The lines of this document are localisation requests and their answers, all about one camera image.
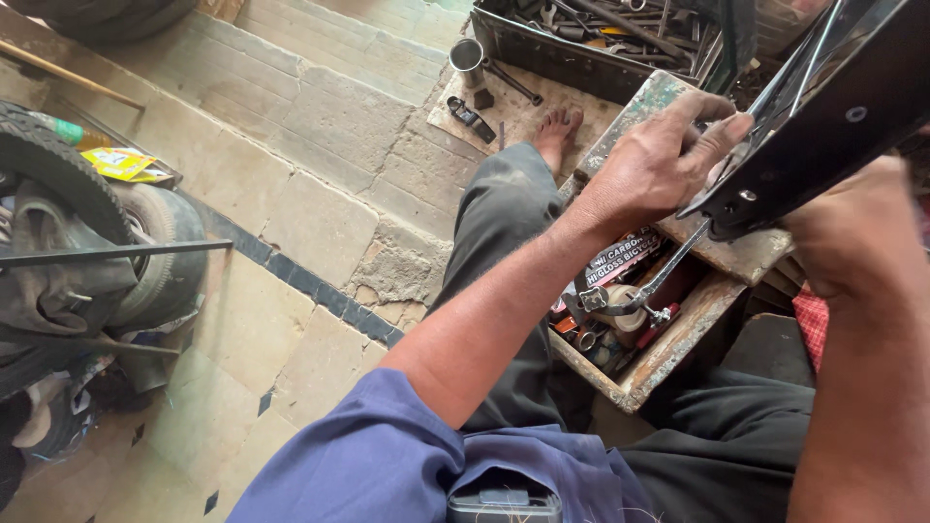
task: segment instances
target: wooden stick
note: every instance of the wooden stick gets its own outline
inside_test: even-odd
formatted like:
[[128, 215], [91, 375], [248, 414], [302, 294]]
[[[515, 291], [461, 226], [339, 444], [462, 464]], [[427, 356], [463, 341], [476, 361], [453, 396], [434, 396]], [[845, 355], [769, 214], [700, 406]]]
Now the wooden stick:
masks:
[[59, 67], [58, 65], [55, 65], [54, 63], [50, 62], [50, 61], [42, 60], [41, 58], [35, 56], [33, 53], [30, 53], [30, 52], [28, 52], [28, 51], [24, 51], [24, 50], [20, 49], [19, 47], [16, 47], [16, 46], [14, 46], [14, 45], [12, 45], [12, 44], [8, 44], [7, 42], [4, 42], [3, 40], [0, 40], [0, 51], [4, 51], [4, 52], [6, 52], [6, 53], [8, 53], [8, 54], [11, 54], [11, 55], [15, 56], [16, 58], [18, 58], [18, 59], [20, 59], [20, 60], [28, 61], [29, 63], [31, 63], [32, 65], [34, 65], [34, 66], [36, 66], [36, 67], [40, 67], [40, 68], [42, 68], [42, 69], [45, 69], [46, 71], [48, 71], [48, 72], [50, 72], [50, 73], [52, 73], [52, 74], [54, 74], [54, 75], [60, 76], [61, 78], [64, 78], [65, 80], [68, 80], [69, 82], [74, 82], [75, 84], [77, 84], [77, 85], [79, 85], [79, 86], [81, 86], [81, 87], [85, 87], [85, 88], [87, 88], [87, 89], [90, 89], [90, 90], [92, 90], [92, 91], [94, 91], [94, 92], [96, 92], [96, 93], [99, 93], [99, 94], [103, 95], [103, 96], [112, 98], [112, 99], [114, 99], [114, 100], [116, 100], [116, 101], [119, 101], [119, 102], [122, 102], [122, 103], [128, 105], [129, 107], [133, 107], [133, 108], [135, 108], [135, 109], [139, 109], [140, 111], [144, 111], [144, 110], [145, 110], [145, 106], [144, 106], [144, 105], [142, 105], [141, 103], [139, 103], [139, 102], [137, 102], [137, 101], [135, 101], [135, 100], [132, 100], [132, 99], [129, 98], [129, 97], [123, 96], [123, 95], [119, 94], [118, 92], [112, 91], [112, 90], [110, 90], [110, 89], [108, 89], [108, 88], [106, 88], [106, 87], [104, 87], [104, 86], [102, 86], [102, 85], [100, 85], [100, 84], [97, 84], [97, 83], [95, 83], [95, 82], [92, 82], [92, 81], [90, 81], [90, 80], [84, 78], [84, 77], [81, 76], [80, 74], [74, 74], [74, 73], [72, 73], [71, 71], [68, 71], [67, 69], [63, 69], [63, 68]]
[[575, 372], [580, 374], [592, 387], [601, 391], [601, 394], [607, 396], [607, 399], [614, 405], [618, 407], [622, 405], [623, 400], [627, 397], [623, 389], [552, 329], [549, 329], [549, 343], [551, 343], [552, 348], [559, 353], [559, 356], [562, 357], [565, 363], [568, 364], [568, 367], [571, 367]]

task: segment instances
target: spanner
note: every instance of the spanner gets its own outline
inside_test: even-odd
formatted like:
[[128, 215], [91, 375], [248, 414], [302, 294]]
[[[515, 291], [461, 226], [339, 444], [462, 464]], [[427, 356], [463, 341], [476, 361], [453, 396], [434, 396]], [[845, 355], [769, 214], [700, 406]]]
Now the spanner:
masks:
[[491, 60], [490, 58], [485, 57], [484, 60], [481, 60], [481, 64], [485, 67], [485, 69], [487, 69], [491, 73], [495, 74], [498, 78], [503, 80], [505, 84], [520, 91], [520, 94], [529, 98], [530, 102], [533, 105], [538, 106], [542, 103], [541, 96], [530, 91], [529, 89], [524, 87], [524, 85], [521, 84], [520, 82], [517, 82], [516, 79], [513, 78], [513, 76], [510, 76], [509, 74], [505, 73], [504, 70], [499, 68], [498, 65], [494, 63], [494, 61]]

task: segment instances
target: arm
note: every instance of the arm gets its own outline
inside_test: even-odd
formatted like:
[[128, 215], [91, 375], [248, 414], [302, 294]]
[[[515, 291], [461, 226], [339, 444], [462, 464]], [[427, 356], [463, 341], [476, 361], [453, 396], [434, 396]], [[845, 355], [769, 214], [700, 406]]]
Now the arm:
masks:
[[[552, 227], [411, 330], [381, 360], [453, 428], [474, 413], [565, 285], [624, 231], [687, 202], [742, 140], [751, 118], [706, 93], [684, 95], [622, 137]], [[691, 122], [728, 117], [697, 141]]]
[[930, 271], [906, 172], [881, 158], [788, 219], [830, 306], [792, 523], [930, 514]]

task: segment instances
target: yellow packet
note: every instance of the yellow packet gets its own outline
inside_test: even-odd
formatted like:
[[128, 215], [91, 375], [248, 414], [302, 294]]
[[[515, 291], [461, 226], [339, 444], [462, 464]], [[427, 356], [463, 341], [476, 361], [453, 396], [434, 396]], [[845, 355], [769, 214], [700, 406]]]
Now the yellow packet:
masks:
[[81, 153], [102, 176], [122, 181], [155, 181], [157, 177], [143, 170], [157, 158], [135, 149], [99, 147]]

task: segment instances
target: red cloth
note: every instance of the red cloth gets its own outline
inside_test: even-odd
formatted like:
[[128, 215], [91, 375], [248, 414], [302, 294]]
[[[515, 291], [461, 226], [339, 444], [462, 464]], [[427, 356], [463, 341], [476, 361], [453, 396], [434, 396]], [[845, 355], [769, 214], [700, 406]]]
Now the red cloth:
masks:
[[794, 304], [794, 315], [801, 326], [801, 334], [804, 335], [804, 344], [807, 345], [807, 353], [814, 364], [814, 370], [820, 372], [820, 358], [823, 357], [823, 346], [827, 342], [830, 309], [826, 301], [806, 288], [802, 288], [791, 303]]

